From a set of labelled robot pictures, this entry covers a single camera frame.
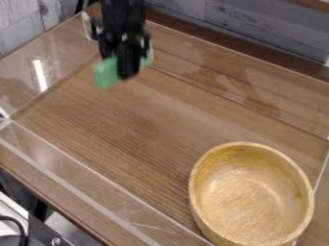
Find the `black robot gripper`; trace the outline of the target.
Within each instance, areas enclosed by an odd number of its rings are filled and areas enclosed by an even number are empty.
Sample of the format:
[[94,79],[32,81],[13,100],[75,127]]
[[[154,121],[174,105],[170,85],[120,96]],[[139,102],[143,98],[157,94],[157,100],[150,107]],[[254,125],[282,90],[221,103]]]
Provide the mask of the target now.
[[141,44],[123,41],[150,40],[145,6],[145,0],[100,0],[102,18],[92,17],[102,59],[116,53],[116,71],[122,80],[138,74],[142,56]]

